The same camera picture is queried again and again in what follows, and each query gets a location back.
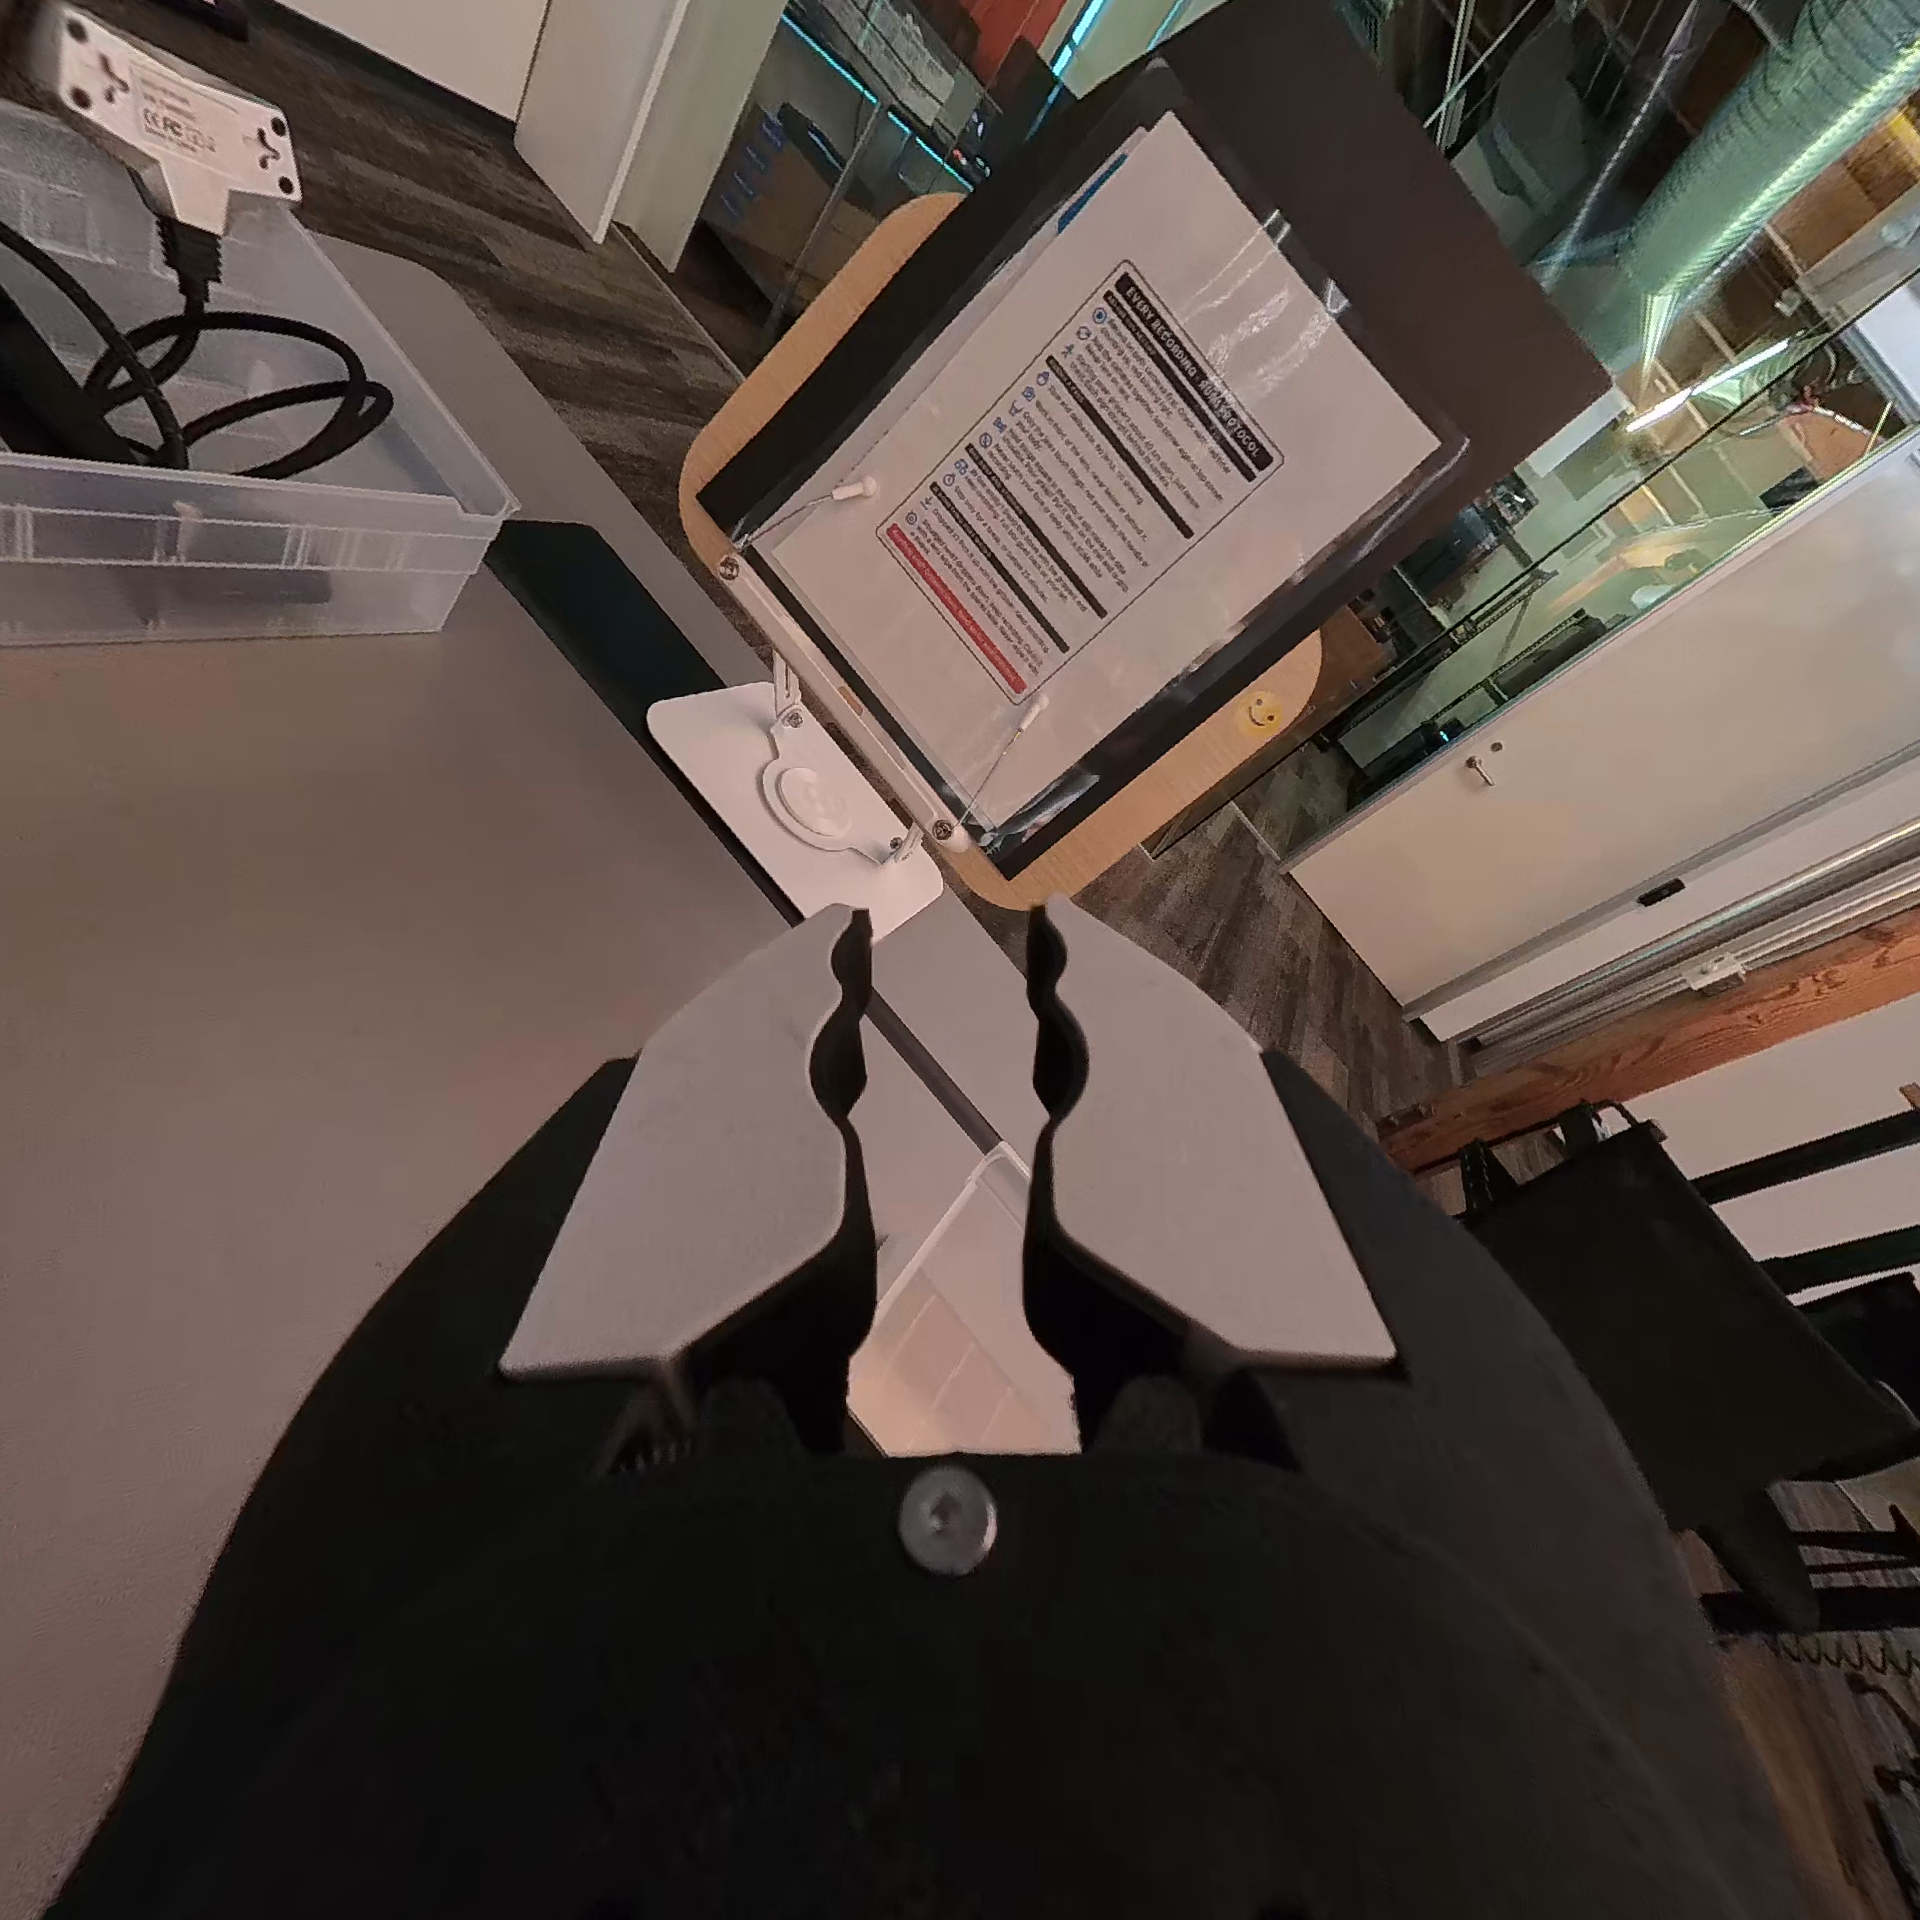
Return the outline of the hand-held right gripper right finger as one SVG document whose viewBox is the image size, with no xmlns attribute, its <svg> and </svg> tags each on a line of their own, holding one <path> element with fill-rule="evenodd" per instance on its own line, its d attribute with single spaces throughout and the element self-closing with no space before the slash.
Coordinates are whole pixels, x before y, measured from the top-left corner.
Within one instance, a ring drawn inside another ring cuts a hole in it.
<svg viewBox="0 0 1920 1920">
<path fill-rule="evenodd" d="M 1027 913 L 1026 985 L 1045 1125 L 1023 1315 L 1069 1377 L 1076 1443 L 1139 1383 L 1231 1435 L 1267 1371 L 1392 1371 L 1397 1342 L 1260 1046 L 1065 896 Z"/>
</svg>

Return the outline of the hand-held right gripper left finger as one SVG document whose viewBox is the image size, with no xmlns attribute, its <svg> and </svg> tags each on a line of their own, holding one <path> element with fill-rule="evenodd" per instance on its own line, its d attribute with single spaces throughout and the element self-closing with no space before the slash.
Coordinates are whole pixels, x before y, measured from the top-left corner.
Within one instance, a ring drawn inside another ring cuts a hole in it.
<svg viewBox="0 0 1920 1920">
<path fill-rule="evenodd" d="M 853 1125 L 871 943 L 867 911 L 830 904 L 659 1027 L 507 1339 L 510 1383 L 639 1383 L 676 1413 L 765 1386 L 811 1452 L 847 1446 L 877 1308 Z"/>
</svg>

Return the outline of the clear plastic bin with divider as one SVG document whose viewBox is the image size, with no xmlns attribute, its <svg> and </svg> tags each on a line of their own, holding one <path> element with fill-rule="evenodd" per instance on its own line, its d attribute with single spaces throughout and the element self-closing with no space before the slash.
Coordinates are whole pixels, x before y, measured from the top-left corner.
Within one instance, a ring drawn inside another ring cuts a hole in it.
<svg viewBox="0 0 1920 1920">
<path fill-rule="evenodd" d="M 4 106 L 4 225 L 67 270 L 125 334 L 182 309 L 155 218 L 126 170 L 82 132 L 22 106 Z M 481 449 L 286 209 L 245 202 L 236 211 L 211 309 L 284 318 L 345 344 L 392 392 L 392 414 L 344 458 L 273 481 L 245 470 L 308 443 L 337 396 L 233 423 L 192 451 L 189 470 L 4 449 L 4 646 L 434 634 L 517 514 Z M 167 383 L 167 397 L 185 427 L 344 377 L 316 344 L 216 330 Z M 334 601 L 266 611 L 247 631 L 236 611 L 155 627 L 126 594 L 131 569 L 149 563 L 325 569 Z"/>
</svg>

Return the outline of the white sign stand base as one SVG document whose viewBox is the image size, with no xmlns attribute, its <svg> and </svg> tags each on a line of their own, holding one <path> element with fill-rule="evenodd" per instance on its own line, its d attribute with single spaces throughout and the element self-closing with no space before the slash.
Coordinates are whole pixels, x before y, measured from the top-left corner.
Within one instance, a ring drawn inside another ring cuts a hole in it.
<svg viewBox="0 0 1920 1920">
<path fill-rule="evenodd" d="M 919 830 L 788 683 L 654 701 L 646 736 L 799 919 L 862 907 L 884 940 L 945 892 Z"/>
</svg>

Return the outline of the white cabinet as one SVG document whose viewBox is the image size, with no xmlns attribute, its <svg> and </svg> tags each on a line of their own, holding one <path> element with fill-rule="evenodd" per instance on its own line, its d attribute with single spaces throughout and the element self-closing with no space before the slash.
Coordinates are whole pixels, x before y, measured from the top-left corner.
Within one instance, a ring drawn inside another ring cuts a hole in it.
<svg viewBox="0 0 1920 1920">
<path fill-rule="evenodd" d="M 1915 432 L 1480 722 L 1288 867 L 1463 1040 L 1915 814 Z"/>
<path fill-rule="evenodd" d="M 359 54 L 507 117 L 591 243 L 676 269 L 782 2 L 286 2 Z"/>
</svg>

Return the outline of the green flexible air duct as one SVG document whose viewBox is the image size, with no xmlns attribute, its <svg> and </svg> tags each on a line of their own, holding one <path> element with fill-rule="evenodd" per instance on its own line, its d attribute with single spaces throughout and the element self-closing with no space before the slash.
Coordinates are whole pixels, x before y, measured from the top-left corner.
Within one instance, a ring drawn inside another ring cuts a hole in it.
<svg viewBox="0 0 1920 1920">
<path fill-rule="evenodd" d="M 1578 319 L 1598 364 L 1648 364 L 1768 218 L 1914 91 L 1915 2 L 1803 2 L 1620 237 Z"/>
</svg>

